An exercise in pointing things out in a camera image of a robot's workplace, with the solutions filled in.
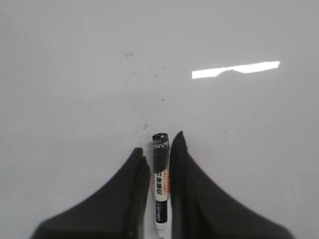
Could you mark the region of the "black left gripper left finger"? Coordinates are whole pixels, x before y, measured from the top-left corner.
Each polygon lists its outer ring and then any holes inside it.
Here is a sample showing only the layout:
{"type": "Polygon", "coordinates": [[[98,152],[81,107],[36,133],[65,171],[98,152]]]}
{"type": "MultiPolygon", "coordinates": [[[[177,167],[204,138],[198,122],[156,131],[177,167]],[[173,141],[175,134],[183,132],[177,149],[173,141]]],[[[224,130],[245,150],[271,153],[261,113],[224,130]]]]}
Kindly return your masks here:
{"type": "Polygon", "coordinates": [[[78,205],[43,221],[33,239],[142,239],[150,183],[143,149],[136,147],[118,172],[78,205]]]}

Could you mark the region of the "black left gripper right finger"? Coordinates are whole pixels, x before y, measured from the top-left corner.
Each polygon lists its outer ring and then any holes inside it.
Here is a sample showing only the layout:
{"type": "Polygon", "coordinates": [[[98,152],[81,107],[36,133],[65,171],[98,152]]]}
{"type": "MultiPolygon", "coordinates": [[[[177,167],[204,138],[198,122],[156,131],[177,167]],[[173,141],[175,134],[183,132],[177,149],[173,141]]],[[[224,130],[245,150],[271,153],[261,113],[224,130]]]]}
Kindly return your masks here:
{"type": "Polygon", "coordinates": [[[173,239],[294,238],[211,180],[189,154],[182,132],[171,144],[169,174],[173,239]]]}

